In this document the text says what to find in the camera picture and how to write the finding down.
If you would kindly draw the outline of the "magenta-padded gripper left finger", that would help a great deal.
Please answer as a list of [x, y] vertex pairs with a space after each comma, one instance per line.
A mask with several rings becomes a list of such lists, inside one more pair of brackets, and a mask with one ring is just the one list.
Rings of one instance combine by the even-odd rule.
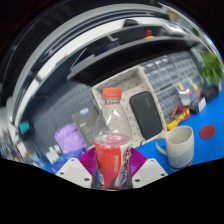
[[95, 148], [79, 158], [70, 158], [56, 175], [84, 188], [96, 188], [98, 172]]

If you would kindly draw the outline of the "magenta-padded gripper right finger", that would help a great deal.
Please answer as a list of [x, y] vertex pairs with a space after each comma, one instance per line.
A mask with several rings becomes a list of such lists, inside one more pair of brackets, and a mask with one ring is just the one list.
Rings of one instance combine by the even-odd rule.
[[127, 188], [140, 188], [167, 176], [167, 172], [155, 158], [147, 159], [132, 148], [128, 163]]

